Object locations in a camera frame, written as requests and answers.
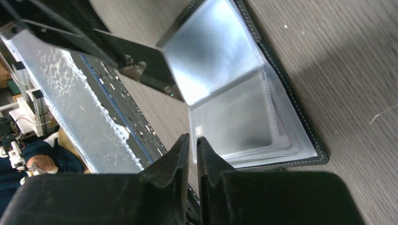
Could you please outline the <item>black credit card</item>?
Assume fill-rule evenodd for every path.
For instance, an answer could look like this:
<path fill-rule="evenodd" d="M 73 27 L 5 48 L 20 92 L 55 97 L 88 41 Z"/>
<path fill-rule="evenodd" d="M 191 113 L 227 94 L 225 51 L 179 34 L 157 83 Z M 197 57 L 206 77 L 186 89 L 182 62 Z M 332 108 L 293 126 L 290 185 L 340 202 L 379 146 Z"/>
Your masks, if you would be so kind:
<path fill-rule="evenodd" d="M 99 29 L 95 29 L 94 32 L 122 56 L 123 67 L 120 71 L 124 76 L 181 102 L 184 101 L 161 49 Z"/>

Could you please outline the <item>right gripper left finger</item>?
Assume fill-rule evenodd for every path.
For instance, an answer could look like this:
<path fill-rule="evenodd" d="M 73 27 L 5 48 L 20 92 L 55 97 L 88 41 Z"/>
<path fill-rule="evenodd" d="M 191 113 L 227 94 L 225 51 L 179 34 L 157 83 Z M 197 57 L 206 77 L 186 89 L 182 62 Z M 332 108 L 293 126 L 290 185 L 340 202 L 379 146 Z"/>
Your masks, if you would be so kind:
<path fill-rule="evenodd" d="M 61 174 L 28 178 L 10 201 L 3 225 L 183 225 L 189 170 L 188 134 L 137 174 Z"/>

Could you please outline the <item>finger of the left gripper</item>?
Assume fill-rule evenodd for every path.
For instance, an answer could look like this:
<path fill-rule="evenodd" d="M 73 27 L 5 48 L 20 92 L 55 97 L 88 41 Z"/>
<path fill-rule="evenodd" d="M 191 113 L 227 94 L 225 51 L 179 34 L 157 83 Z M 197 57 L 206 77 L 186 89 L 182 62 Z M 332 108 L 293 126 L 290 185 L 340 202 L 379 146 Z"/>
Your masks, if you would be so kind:
<path fill-rule="evenodd" d="M 12 23 L 47 44 L 122 66 L 121 53 L 102 35 L 108 28 L 88 0 L 2 0 L 0 24 Z"/>

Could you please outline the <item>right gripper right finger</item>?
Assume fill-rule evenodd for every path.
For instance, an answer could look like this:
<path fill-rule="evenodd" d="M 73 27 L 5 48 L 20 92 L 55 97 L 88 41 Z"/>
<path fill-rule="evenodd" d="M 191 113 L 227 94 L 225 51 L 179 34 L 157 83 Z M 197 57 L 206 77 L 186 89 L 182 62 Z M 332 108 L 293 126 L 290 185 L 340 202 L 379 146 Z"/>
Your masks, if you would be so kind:
<path fill-rule="evenodd" d="M 329 172 L 244 172 L 197 140 L 204 225 L 362 225 L 346 184 Z"/>

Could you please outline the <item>black card holder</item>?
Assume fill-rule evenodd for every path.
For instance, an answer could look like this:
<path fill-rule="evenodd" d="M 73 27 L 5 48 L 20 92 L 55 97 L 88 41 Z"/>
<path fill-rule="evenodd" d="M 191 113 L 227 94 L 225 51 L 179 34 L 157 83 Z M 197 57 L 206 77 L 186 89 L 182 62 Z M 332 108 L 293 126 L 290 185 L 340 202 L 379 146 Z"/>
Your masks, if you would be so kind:
<path fill-rule="evenodd" d="M 193 0 L 158 42 L 189 106 L 191 158 L 205 137 L 237 169 L 323 165 L 329 156 L 245 0 Z"/>

